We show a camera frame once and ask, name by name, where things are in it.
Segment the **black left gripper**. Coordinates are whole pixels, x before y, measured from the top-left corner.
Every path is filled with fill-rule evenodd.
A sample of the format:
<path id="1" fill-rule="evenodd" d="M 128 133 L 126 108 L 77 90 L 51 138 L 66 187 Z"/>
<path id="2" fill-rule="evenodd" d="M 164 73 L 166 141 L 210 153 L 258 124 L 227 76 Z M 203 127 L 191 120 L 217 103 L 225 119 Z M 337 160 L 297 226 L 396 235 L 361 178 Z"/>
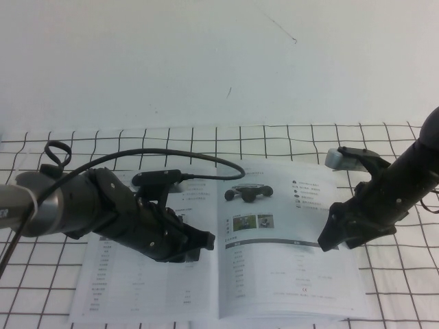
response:
<path id="1" fill-rule="evenodd" d="M 152 202 L 137 206 L 132 223 L 119 243 L 159 263 L 192 263 L 200 249 L 214 250 L 215 235 L 192 226 L 171 208 L 160 209 Z"/>

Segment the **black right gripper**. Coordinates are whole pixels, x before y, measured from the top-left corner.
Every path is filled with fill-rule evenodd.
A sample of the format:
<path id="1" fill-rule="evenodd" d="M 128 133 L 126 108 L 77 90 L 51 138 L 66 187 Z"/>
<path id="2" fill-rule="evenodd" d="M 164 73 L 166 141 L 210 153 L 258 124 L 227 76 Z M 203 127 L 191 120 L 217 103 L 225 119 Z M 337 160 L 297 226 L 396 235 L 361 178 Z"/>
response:
<path id="1" fill-rule="evenodd" d="M 370 192 L 369 183 L 360 182 L 354 195 L 344 204 L 329 208 L 327 222 L 318 237 L 318 244 L 327 252 L 344 241 L 348 247 L 359 247 L 371 240 L 396 233 L 392 208 L 379 193 Z"/>

